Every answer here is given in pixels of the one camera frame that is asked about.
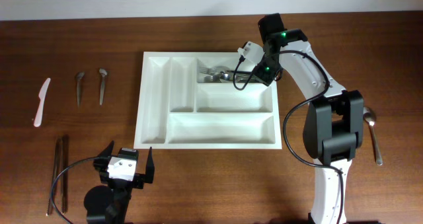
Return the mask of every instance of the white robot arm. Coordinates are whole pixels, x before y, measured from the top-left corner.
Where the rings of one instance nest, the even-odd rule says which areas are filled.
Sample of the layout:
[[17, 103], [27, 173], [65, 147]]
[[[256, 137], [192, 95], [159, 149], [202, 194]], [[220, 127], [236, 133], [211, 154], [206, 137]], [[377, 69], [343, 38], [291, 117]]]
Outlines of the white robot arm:
[[[252, 72], [256, 79], [268, 86], [282, 70], [286, 70], [304, 97], [310, 99], [325, 90], [327, 81], [321, 71], [325, 72], [330, 86], [322, 97], [309, 103], [303, 140], [315, 164], [343, 172], [342, 190], [345, 193], [348, 169], [362, 143], [363, 98], [358, 91], [348, 92], [338, 84], [315, 57], [304, 33], [298, 29], [286, 30], [279, 14], [264, 17], [258, 25], [264, 48], [247, 42], [238, 49], [241, 58], [257, 65]], [[306, 53], [320, 65], [321, 70], [309, 58], [283, 51]], [[332, 122], [333, 112], [343, 116], [342, 119]], [[315, 168], [315, 200], [309, 221], [336, 224], [343, 202], [341, 196], [345, 197], [341, 195], [338, 173], [329, 168]], [[339, 223], [345, 222], [342, 210]]]

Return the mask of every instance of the fork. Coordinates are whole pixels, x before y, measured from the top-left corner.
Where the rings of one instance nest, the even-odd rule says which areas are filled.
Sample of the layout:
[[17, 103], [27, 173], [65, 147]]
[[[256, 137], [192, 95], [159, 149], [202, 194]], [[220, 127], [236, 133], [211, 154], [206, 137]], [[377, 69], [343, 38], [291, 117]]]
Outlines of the fork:
[[[233, 70], [231, 70], [230, 68], [226, 67], [226, 66], [216, 66], [216, 67], [212, 67], [212, 68], [207, 68], [207, 67], [199, 67], [198, 71], [200, 73], [206, 74], [206, 75], [215, 75], [218, 73], [229, 73], [229, 72], [234, 72]], [[237, 71], [237, 75], [250, 75], [251, 72], [247, 72], [247, 71]]]
[[220, 83], [220, 75], [207, 75], [203, 78], [203, 83]]

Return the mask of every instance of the chopsticks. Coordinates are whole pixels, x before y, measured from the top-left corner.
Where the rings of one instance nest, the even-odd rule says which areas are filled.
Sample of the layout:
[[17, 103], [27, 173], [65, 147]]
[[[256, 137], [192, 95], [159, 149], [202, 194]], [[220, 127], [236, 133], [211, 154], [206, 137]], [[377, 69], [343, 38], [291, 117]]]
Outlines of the chopsticks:
[[[53, 185], [54, 180], [59, 175], [59, 173], [67, 167], [67, 158], [69, 152], [69, 136], [64, 135], [63, 137], [59, 137], [56, 139], [56, 146], [54, 149], [54, 163], [53, 163], [53, 174], [52, 174], [52, 183], [50, 184], [50, 188]], [[48, 192], [48, 208], [46, 216], [50, 216], [53, 212], [52, 201], [50, 199], [50, 188]], [[65, 213], [67, 211], [67, 174], [63, 174], [63, 178], [61, 180], [61, 212]]]

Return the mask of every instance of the white wall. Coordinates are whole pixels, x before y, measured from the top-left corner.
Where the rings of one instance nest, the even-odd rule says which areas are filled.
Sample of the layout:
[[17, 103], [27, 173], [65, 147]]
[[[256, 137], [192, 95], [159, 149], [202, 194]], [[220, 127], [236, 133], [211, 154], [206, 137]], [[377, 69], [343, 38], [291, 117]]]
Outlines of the white wall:
[[0, 0], [0, 20], [423, 10], [423, 0]]

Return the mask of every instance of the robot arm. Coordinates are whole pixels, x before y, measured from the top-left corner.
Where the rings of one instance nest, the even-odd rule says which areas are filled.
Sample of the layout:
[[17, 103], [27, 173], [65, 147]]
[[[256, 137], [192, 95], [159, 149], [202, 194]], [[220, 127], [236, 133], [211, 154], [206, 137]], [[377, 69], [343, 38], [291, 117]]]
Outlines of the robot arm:
[[[346, 175], [356, 149], [362, 144], [362, 111], [364, 100], [358, 91], [348, 92], [338, 84], [320, 64], [311, 50], [307, 37], [299, 29], [284, 28], [279, 14], [268, 15], [258, 23], [264, 47], [247, 42], [238, 52], [257, 66], [252, 74], [266, 86], [286, 70], [297, 83], [306, 99], [322, 93], [325, 77], [310, 59], [295, 53], [299, 51], [312, 57], [325, 72], [330, 87], [328, 91], [309, 103], [303, 140], [308, 154], [318, 165], [332, 166]], [[332, 113], [342, 116], [332, 121]], [[312, 223], [336, 223], [340, 213], [340, 182], [336, 172], [328, 168], [315, 169], [315, 201], [309, 219]], [[346, 218], [342, 210], [340, 223]]]
[[151, 147], [145, 166], [145, 174], [135, 173], [138, 151], [121, 148], [117, 156], [112, 155], [114, 142], [102, 151], [93, 165], [100, 173], [100, 181], [107, 186], [96, 186], [85, 195], [84, 206], [87, 210], [87, 223], [121, 224], [125, 221], [126, 211], [131, 200], [132, 189], [142, 189], [144, 184], [152, 184], [155, 167]]

